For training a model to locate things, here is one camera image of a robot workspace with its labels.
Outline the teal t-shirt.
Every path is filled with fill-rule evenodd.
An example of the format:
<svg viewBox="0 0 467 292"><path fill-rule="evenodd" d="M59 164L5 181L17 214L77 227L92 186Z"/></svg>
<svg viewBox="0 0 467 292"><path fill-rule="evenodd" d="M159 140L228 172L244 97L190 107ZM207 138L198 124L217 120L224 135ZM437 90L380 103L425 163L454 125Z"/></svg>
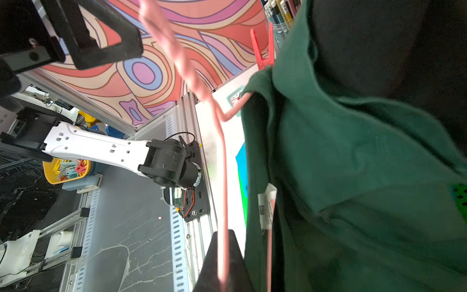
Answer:
<svg viewBox="0 0 467 292"><path fill-rule="evenodd" d="M248 168L245 143L239 149L236 157L238 181L240 185L240 195L242 198L242 209L244 216L244 224L248 222Z"/></svg>

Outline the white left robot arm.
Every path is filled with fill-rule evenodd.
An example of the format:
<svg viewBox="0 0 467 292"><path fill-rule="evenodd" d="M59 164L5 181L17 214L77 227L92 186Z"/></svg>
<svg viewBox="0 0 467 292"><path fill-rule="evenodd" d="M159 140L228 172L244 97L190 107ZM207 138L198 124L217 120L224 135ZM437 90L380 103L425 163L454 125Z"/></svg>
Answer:
<svg viewBox="0 0 467 292"><path fill-rule="evenodd" d="M32 1L1 2L1 148L51 162L85 159L147 177L164 187L197 187L202 179L181 135L129 141L83 130L58 114L25 107L13 95L19 75L69 54L80 70L140 57L139 29L105 1L43 1L55 36Z"/></svg>

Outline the pink hanger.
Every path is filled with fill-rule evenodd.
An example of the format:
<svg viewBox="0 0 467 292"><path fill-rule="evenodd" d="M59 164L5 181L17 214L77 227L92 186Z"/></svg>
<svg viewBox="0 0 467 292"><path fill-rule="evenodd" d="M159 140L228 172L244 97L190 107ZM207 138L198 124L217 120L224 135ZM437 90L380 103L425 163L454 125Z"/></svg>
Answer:
<svg viewBox="0 0 467 292"><path fill-rule="evenodd" d="M244 257L246 226L235 157L244 143L240 110L227 96L257 72L272 49L272 33L258 1L142 1L139 18L173 63L197 102L218 232L219 278L228 276L228 230Z"/></svg>

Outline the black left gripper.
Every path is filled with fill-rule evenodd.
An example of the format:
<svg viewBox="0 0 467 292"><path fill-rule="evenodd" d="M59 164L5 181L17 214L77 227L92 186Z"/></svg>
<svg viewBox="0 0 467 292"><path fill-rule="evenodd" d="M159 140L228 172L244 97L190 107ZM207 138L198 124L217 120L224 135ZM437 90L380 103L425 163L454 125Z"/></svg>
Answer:
<svg viewBox="0 0 467 292"><path fill-rule="evenodd" d="M108 1L41 1L74 66L86 70L141 57L137 26ZM33 1L1 1L1 96L19 92L18 74L64 62Z"/></svg>

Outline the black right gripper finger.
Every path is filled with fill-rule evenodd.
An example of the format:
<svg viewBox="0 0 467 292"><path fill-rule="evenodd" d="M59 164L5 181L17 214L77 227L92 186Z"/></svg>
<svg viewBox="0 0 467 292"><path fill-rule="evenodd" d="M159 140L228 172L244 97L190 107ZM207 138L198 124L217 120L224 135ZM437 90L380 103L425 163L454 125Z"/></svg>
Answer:
<svg viewBox="0 0 467 292"><path fill-rule="evenodd" d="M228 230L228 276L219 278L218 268L224 268L225 259L222 256L218 263L218 232L214 232L206 257L203 262L199 278L193 292L252 292L253 284L250 280L246 264L244 262L236 234L233 230Z"/></svg>

